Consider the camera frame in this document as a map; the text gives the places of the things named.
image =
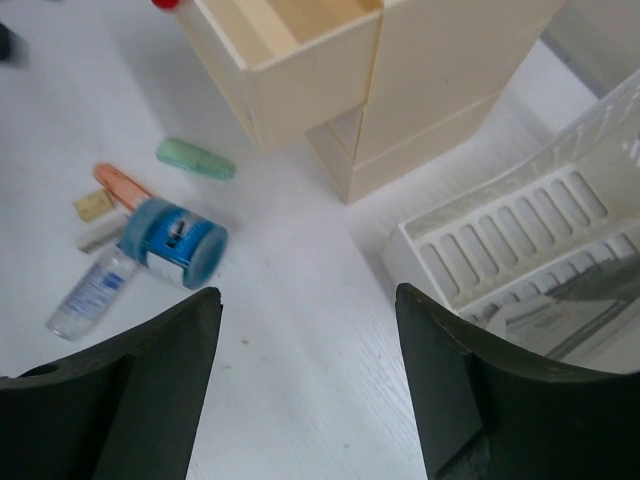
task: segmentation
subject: blue jar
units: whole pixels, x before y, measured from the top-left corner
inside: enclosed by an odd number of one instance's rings
[[[196,289],[213,275],[228,238],[224,227],[154,197],[133,213],[120,248],[156,275]]]

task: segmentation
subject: table surface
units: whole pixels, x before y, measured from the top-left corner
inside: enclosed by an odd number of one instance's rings
[[[595,98],[541,44],[473,139],[345,207],[302,139],[253,147],[177,22],[150,2],[15,0],[28,62],[0,67],[0,374],[129,329],[190,292],[140,271],[80,344],[44,322],[92,263],[73,201],[108,161],[225,225],[225,311],[189,479],[420,479],[393,285],[379,259],[417,215],[533,153]],[[220,183],[159,163],[181,136],[233,159]]]

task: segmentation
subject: green chalk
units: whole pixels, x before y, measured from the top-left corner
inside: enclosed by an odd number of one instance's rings
[[[177,138],[165,138],[156,150],[156,156],[174,167],[219,180],[229,180],[236,174],[232,161]]]

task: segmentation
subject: bottle with blue label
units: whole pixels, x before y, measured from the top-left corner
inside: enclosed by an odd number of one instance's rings
[[[104,316],[137,266],[117,246],[107,248],[51,315],[47,328],[78,341]]]
[[[213,275],[228,238],[224,227],[155,197],[133,213],[120,247],[154,274],[196,289]]]

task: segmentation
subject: open drawer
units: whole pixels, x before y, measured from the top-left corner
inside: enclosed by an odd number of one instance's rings
[[[367,98],[380,0],[189,0],[176,16],[262,147]]]

